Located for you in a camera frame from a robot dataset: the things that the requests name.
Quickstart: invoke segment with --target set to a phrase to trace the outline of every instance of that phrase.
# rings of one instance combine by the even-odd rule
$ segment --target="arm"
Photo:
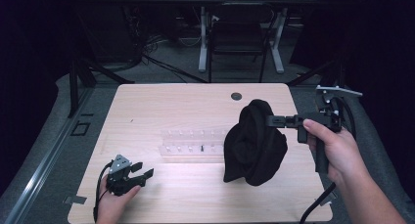
[[[370,176],[353,137],[345,129],[338,134],[307,119],[304,128],[325,143],[329,178],[339,188],[353,223],[405,223]],[[315,148],[315,138],[308,141]]]
[[[124,212],[125,206],[140,191],[140,186],[132,188],[128,193],[117,197],[107,192],[106,175],[101,180],[100,196],[102,196],[98,205],[97,224],[115,224]]]

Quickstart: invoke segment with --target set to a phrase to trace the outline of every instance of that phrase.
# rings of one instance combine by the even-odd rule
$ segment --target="black cap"
[[[274,115],[267,102],[252,100],[244,107],[239,122],[224,142],[224,182],[245,177],[248,184],[259,186],[271,179],[288,150],[287,139],[277,128],[265,125]]]

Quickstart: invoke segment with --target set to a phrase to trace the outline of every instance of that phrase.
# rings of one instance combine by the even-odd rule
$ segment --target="white table leg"
[[[206,14],[205,7],[201,9],[201,55],[199,56],[199,72],[207,71],[207,25],[206,25]]]
[[[275,32],[275,38],[273,41],[271,41],[271,52],[272,52],[272,58],[274,59],[274,65],[277,70],[277,73],[284,73],[284,67],[283,63],[281,61],[280,52],[278,51],[278,45],[281,40],[281,34],[283,33],[285,19],[287,17],[287,8],[284,8],[282,12],[278,13],[277,17],[277,32]]]

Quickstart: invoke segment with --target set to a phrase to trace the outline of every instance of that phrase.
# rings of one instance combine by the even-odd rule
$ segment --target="person's left hand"
[[[125,206],[137,195],[141,188],[140,186],[133,187],[129,192],[118,197],[107,191],[107,177],[108,175],[101,180],[100,196],[102,198],[98,204],[97,218],[97,223],[100,224],[116,223],[123,214]]]

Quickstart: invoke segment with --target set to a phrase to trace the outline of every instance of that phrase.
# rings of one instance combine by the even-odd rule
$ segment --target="black chair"
[[[212,8],[208,20],[208,82],[211,83],[213,55],[262,56],[258,81],[262,82],[269,37],[276,19],[273,8],[263,3],[224,3]]]

